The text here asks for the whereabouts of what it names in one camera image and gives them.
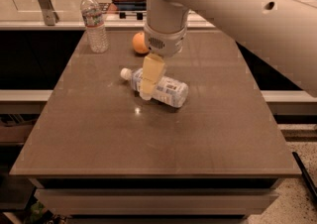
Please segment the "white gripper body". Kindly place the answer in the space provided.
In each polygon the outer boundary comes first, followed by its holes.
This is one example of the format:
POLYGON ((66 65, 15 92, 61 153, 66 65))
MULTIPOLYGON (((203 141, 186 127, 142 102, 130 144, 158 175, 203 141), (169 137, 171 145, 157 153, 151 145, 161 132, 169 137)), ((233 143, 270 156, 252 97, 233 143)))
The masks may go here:
POLYGON ((178 32, 166 34, 145 24, 144 32, 145 44, 151 53, 170 57, 181 52, 187 27, 182 28, 178 32))

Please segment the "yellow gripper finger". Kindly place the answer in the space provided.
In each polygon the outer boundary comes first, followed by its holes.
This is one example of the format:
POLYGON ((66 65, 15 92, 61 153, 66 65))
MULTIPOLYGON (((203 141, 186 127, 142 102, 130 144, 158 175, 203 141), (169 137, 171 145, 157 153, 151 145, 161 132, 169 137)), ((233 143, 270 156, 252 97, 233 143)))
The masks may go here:
POLYGON ((153 97, 153 93, 164 74, 165 62, 161 56, 154 53, 145 56, 140 84, 140 96, 144 100, 150 100, 153 97))

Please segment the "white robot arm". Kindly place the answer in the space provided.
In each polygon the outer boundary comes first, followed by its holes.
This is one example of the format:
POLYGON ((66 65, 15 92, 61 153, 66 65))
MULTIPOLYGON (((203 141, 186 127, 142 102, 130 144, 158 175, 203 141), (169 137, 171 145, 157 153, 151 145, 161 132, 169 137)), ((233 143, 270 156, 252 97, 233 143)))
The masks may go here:
POLYGON ((147 0, 152 52, 173 56, 181 50, 190 10, 317 95, 317 8, 311 0, 147 0))

